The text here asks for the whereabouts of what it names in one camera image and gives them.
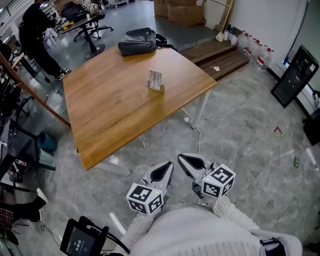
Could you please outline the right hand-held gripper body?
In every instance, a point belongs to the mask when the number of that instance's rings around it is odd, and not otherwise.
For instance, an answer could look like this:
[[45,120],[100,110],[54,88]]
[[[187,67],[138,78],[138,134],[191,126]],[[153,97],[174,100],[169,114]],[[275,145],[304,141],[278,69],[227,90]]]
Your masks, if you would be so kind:
[[213,162],[208,168],[197,174],[192,190],[200,198],[221,199],[232,189],[236,173],[225,164]]

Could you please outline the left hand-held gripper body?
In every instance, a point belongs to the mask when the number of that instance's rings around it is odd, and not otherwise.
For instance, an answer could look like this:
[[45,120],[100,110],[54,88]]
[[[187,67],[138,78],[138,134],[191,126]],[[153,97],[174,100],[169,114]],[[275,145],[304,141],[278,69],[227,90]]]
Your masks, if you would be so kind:
[[169,198],[167,187],[170,184],[171,180],[167,178],[155,181],[146,177],[133,183],[126,195],[129,208],[146,216],[156,215]]

